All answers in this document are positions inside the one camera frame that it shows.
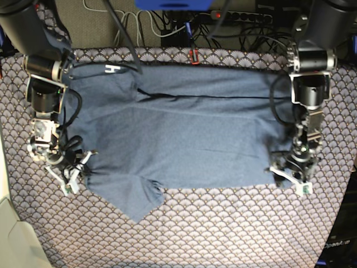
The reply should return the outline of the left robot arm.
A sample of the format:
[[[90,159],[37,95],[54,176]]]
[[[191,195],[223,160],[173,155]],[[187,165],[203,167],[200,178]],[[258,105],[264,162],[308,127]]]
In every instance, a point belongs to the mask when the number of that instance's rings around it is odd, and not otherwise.
[[[270,172],[276,184],[309,181],[322,146],[322,105],[330,94],[331,72],[337,67],[336,48],[356,19],[356,1],[313,1],[310,12],[297,19],[287,48],[294,121],[276,120],[293,128],[288,151],[271,153]]]

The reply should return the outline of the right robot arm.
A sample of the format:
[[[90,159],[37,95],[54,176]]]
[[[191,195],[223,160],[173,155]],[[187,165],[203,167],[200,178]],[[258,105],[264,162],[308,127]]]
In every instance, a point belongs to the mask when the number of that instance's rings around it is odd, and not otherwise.
[[[26,100],[34,114],[27,149],[33,160],[47,163],[48,171],[60,170],[59,179],[67,183],[84,169],[84,153],[76,149],[83,139],[67,136],[83,101],[66,82],[74,61],[70,42],[57,38],[42,23],[35,4],[1,1],[1,27],[24,55],[23,67],[29,75]]]

